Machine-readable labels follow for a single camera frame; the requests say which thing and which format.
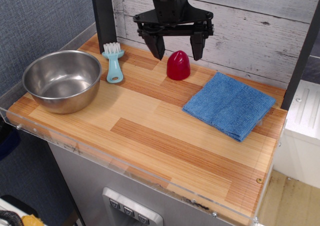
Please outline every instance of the light blue brush handle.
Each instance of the light blue brush handle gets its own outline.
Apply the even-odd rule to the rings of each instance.
[[[109,59],[109,71],[106,76],[106,80],[110,84],[120,83],[124,79],[124,75],[121,71],[118,58],[121,58],[124,55],[125,51],[121,50],[117,53],[106,53],[103,52],[102,55]]]

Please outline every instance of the stainless steel bowl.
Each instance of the stainless steel bowl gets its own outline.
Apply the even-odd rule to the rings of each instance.
[[[102,68],[92,55],[74,50],[49,53],[31,63],[22,84],[47,111],[70,114],[96,97]]]

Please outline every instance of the wooden countertop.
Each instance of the wooden countertop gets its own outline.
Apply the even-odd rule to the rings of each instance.
[[[79,49],[95,56],[103,70],[98,95],[85,109],[48,113],[27,93],[10,107],[15,114],[8,118],[44,139],[124,168],[133,178],[157,183],[195,207],[248,225],[287,115],[280,109],[285,90],[230,75],[276,98],[262,124],[237,142],[181,109],[216,71],[191,65],[190,77],[175,81],[166,75],[167,58],[159,61],[148,51],[121,48],[124,80],[118,84],[106,82],[108,60],[99,52],[96,35]]]

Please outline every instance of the scrub brush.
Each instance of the scrub brush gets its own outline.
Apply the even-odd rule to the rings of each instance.
[[[124,79],[118,59],[121,58],[125,51],[121,50],[120,43],[112,42],[103,45],[104,52],[102,56],[109,60],[109,71],[106,80],[111,84],[116,84]]]

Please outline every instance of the red plastic object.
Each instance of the red plastic object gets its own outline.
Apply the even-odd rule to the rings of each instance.
[[[173,80],[184,80],[190,75],[188,55],[179,50],[171,54],[166,64],[166,75]]]

